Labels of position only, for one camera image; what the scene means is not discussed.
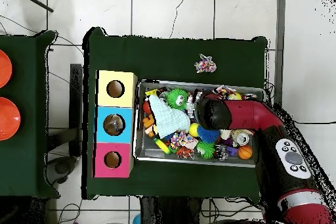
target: shape sorter box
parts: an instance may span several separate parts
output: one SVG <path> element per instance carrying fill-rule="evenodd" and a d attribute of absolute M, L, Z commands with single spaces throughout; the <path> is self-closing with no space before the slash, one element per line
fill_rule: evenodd
<path fill-rule="evenodd" d="M 135 87 L 138 78 L 132 72 L 113 72 L 97 70 L 98 77 L 98 105 L 113 107 L 134 107 Z M 120 97 L 111 97 L 108 94 L 108 85 L 112 81 L 118 81 L 123 88 Z"/>
<path fill-rule="evenodd" d="M 109 93 L 109 84 L 117 81 L 122 92 L 117 97 Z M 93 147 L 93 177 L 127 178 L 133 168 L 134 101 L 137 77 L 131 72 L 96 72 L 95 133 Z M 123 130 L 110 135 L 104 129 L 104 121 L 110 115 L 118 115 Z M 106 155 L 115 152 L 119 157 L 116 167 L 108 167 Z"/>

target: yellow cube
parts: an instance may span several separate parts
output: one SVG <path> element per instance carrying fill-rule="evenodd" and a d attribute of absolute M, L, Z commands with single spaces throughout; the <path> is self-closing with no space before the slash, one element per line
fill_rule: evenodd
<path fill-rule="evenodd" d="M 97 70 L 96 79 L 98 80 L 99 106 L 134 107 L 138 78 L 132 72 Z"/>

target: yellow ball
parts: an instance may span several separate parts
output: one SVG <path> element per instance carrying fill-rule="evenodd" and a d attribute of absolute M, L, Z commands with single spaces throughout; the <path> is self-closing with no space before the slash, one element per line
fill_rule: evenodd
<path fill-rule="evenodd" d="M 242 96 L 239 93 L 234 92 L 233 94 L 228 96 L 228 99 L 230 99 L 230 100 L 241 100 Z"/>
<path fill-rule="evenodd" d="M 197 128 L 198 128 L 199 124 L 198 123 L 192 123 L 189 127 L 189 134 L 193 137 L 198 137 L 198 133 L 197 133 Z"/>

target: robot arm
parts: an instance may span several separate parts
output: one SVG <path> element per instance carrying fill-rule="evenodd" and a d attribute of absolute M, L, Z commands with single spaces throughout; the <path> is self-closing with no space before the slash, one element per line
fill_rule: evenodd
<path fill-rule="evenodd" d="M 275 113 L 258 101 L 224 101 L 204 93 L 195 109 L 206 129 L 253 129 L 259 136 L 256 164 L 264 218 L 286 224 L 335 224 L 308 164 Z"/>

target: green table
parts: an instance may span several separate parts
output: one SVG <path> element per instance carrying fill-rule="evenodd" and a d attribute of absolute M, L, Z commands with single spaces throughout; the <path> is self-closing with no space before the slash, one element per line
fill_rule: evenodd
<path fill-rule="evenodd" d="M 45 181 L 47 154 L 46 50 L 54 40 L 52 31 L 34 37 L 0 36 L 0 49 L 10 58 L 13 73 L 0 89 L 17 105 L 21 124 L 18 132 L 0 141 L 0 195 L 58 197 Z"/>
<path fill-rule="evenodd" d="M 254 168 L 203 166 L 135 160 L 128 179 L 92 178 L 95 72 L 133 72 L 138 79 L 160 79 L 193 83 L 264 86 L 266 39 L 253 41 L 215 39 L 154 39 L 107 36 L 101 28 L 91 28 L 84 37 L 84 117 L 83 117 L 83 196 L 146 195 L 259 197 Z M 200 53 L 212 56 L 213 73 L 196 73 Z"/>

